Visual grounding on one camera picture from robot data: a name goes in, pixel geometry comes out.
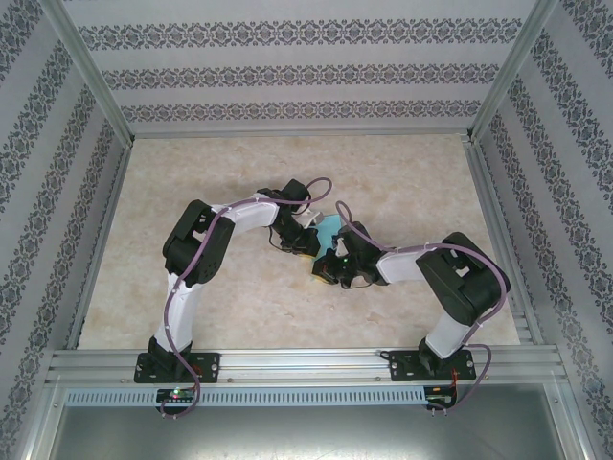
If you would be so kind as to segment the short aluminium frame strut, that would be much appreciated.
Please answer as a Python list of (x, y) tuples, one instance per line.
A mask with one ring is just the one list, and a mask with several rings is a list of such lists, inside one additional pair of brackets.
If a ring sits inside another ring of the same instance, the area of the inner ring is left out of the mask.
[(42, 389), (18, 460), (50, 460), (66, 396), (67, 390), (58, 383)]
[(544, 383), (543, 389), (564, 459), (597, 460), (571, 385), (554, 381)]

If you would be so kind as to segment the long aluminium mounting rail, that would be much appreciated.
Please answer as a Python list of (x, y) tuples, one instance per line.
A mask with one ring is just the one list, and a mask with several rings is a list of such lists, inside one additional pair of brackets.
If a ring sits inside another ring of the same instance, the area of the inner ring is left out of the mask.
[[(129, 386), (137, 350), (76, 350), (52, 354), (44, 382), (64, 387)], [(217, 383), (234, 385), (390, 384), (390, 364), (377, 349), (223, 350)], [(485, 382), (549, 383), (568, 380), (553, 345), (494, 346)]]

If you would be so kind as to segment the aluminium side rail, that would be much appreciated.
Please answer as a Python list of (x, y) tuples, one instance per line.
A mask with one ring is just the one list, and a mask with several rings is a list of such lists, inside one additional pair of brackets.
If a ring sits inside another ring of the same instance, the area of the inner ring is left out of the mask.
[(463, 140), (466, 161), (483, 211), (496, 261), (511, 281), (509, 304), (521, 344), (543, 345), (529, 292), (515, 258), (511, 237), (486, 161), (478, 146)]
[(61, 348), (63, 350), (75, 350), (79, 346), (79, 339), (85, 317), (93, 296), (95, 284), (102, 264), (104, 249), (111, 230), (112, 221), (117, 208), (119, 195), (125, 180), (125, 174), (129, 163), (134, 142), (130, 142), (122, 151), (116, 164), (112, 181), (110, 182), (107, 197), (102, 208), (101, 219), (97, 227), (96, 238), (92, 245), (92, 251), (88, 264), (85, 268), (84, 278), (79, 287), (77, 303), (71, 315), (67, 335)]

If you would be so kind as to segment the light blue cloth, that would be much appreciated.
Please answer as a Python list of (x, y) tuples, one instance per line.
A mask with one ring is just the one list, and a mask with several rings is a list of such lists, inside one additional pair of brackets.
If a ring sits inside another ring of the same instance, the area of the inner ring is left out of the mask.
[(328, 249), (334, 248), (333, 238), (338, 234), (342, 226), (341, 218), (338, 214), (324, 216), (323, 219), (316, 224), (311, 224), (308, 230), (314, 231), (314, 239), (317, 243), (314, 247), (317, 249), (313, 256), (313, 261), (322, 258)]

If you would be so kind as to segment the grey sheet metal panel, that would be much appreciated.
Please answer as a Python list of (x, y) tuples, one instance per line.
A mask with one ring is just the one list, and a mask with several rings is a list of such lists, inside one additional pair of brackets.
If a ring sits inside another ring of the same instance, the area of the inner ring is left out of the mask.
[(408, 406), (65, 410), (50, 460), (575, 460), (531, 406), (444, 416)]

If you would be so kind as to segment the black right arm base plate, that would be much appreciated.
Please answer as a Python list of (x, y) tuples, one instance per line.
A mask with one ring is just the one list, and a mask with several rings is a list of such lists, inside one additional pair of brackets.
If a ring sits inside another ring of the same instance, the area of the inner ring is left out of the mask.
[(446, 359), (418, 350), (382, 351), (392, 381), (476, 380), (476, 370), (469, 350), (457, 351)]

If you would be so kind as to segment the aluminium frame post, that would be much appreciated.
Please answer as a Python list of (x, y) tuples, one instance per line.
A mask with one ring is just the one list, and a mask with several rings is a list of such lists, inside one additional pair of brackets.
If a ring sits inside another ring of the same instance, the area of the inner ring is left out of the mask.
[(535, 0), (534, 6), (526, 18), (517, 39), (514, 41), (492, 87), (483, 100), (475, 119), (467, 131), (468, 139), (474, 143), (485, 133), (499, 105), (502, 103), (516, 74), (524, 61), (541, 30), (545, 26), (558, 0)]
[(37, 1), (72, 60), (77, 65), (83, 80), (92, 91), (106, 119), (112, 125), (114, 132), (118, 135), (120, 142), (124, 147), (132, 147), (134, 134), (122, 110), (113, 97), (102, 75), (102, 71), (88, 50), (78, 27), (64, 7), (63, 0)]

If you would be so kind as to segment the circuit board with green light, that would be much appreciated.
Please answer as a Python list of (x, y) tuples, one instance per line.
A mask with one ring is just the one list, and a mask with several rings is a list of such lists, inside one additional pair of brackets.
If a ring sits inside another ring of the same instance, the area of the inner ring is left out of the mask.
[(192, 403), (195, 396), (196, 392), (193, 389), (158, 389), (156, 401), (158, 403)]

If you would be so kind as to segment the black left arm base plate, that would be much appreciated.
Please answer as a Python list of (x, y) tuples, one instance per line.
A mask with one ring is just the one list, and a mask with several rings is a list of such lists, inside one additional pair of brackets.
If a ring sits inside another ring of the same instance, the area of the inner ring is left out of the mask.
[[(189, 353), (184, 359), (201, 383), (217, 382), (220, 354)], [(195, 378), (175, 354), (139, 354), (133, 380), (136, 383), (195, 383)]]

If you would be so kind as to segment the thin aluminium back rail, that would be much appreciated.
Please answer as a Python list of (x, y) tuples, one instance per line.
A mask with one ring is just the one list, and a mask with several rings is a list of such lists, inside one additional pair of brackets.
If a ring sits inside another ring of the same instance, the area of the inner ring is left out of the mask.
[(247, 129), (136, 133), (135, 140), (152, 139), (190, 139), (190, 138), (258, 138), (258, 137), (325, 137), (325, 136), (404, 136), (404, 135), (458, 135), (462, 139), (470, 138), (470, 131), (465, 128), (365, 128), (365, 129)]

